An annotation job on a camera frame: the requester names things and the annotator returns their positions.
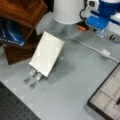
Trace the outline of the white robot base cylinder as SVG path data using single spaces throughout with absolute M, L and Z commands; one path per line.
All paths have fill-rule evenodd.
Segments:
M 54 0 L 53 16 L 61 24 L 75 24 L 80 21 L 79 13 L 83 8 L 83 0 Z

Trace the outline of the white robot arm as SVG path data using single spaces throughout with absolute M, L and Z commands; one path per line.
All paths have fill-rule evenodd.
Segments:
M 87 0 L 80 17 L 94 29 L 120 35 L 120 0 Z

